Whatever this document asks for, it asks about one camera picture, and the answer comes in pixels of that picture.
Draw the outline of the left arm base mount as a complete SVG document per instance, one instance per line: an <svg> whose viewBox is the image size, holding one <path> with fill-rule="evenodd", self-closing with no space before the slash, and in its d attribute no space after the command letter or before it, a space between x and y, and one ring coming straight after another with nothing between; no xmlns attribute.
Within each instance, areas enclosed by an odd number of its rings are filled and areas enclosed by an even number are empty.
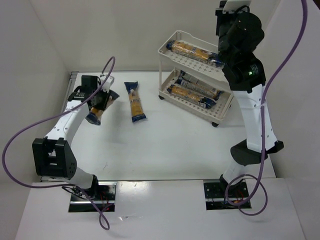
<svg viewBox="0 0 320 240"><path fill-rule="evenodd" d="M95 196L90 196L99 210L104 212L115 211L115 200L117 192L116 181L99 181L99 190ZM69 202L69 213L88 213L96 212L96 209L88 198L76 188L67 188L65 190L71 194Z"/></svg>

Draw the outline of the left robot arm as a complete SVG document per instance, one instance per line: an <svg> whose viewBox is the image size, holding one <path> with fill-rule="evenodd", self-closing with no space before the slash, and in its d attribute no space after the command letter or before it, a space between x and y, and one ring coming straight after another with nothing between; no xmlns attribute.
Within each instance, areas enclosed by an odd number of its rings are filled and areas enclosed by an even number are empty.
<svg viewBox="0 0 320 240"><path fill-rule="evenodd" d="M77 165L71 145L84 119L98 124L108 104L118 98L111 91L113 76L83 75L81 84L69 95L63 116L43 138L32 143L35 170L38 176L60 179L80 187L91 198L100 196L98 178Z"/></svg>

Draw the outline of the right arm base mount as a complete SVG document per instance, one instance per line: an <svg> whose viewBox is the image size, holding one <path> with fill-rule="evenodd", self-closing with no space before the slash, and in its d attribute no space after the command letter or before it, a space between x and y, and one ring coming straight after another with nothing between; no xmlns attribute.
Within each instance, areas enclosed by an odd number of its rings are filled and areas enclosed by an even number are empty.
<svg viewBox="0 0 320 240"><path fill-rule="evenodd" d="M238 206L230 204L225 198L225 189L218 180L203 183L205 206L207 211L233 210ZM239 203L249 196L247 183L241 181L235 187L230 187L228 192L229 200Z"/></svg>

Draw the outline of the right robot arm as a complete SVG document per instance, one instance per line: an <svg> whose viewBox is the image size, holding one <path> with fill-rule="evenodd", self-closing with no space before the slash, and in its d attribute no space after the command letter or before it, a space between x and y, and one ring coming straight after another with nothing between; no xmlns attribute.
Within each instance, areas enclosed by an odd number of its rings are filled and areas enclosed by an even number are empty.
<svg viewBox="0 0 320 240"><path fill-rule="evenodd" d="M247 4L227 9L226 1L219 3L215 15L218 59L224 64L222 72L239 104L246 131L246 139L230 149L233 161L219 179L227 195L242 181L246 166L260 164L270 154L281 151L284 143L273 132L268 106L263 101L265 71L254 55L265 36L261 20Z"/></svg>

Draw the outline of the pasta bag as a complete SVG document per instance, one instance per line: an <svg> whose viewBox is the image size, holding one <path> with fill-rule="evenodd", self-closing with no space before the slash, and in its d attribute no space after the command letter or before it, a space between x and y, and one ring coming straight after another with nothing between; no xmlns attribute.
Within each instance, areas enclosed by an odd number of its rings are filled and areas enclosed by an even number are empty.
<svg viewBox="0 0 320 240"><path fill-rule="evenodd" d="M128 93L128 99L131 110L131 121L136 123L140 120L146 119L146 115L143 111L140 95L138 92L139 83L136 82L124 82L126 91Z"/></svg>
<svg viewBox="0 0 320 240"><path fill-rule="evenodd" d="M223 62L221 62L217 53L207 51L178 40L172 40L168 42L166 44L166 48L173 53L214 66L216 68L223 68L225 65Z"/></svg>
<svg viewBox="0 0 320 240"><path fill-rule="evenodd" d="M103 113L119 97L120 95L113 90L108 92L100 91L96 95L97 103L90 108L90 112L85 119L92 125L100 126Z"/></svg>
<svg viewBox="0 0 320 240"><path fill-rule="evenodd" d="M196 104L197 106L204 109L211 109L216 105L216 102L214 100L181 86L172 84L166 90L169 94L177 96L190 103Z"/></svg>
<svg viewBox="0 0 320 240"><path fill-rule="evenodd" d="M215 101L217 101L224 93L223 90L207 85L198 78L184 71L180 71L175 83Z"/></svg>

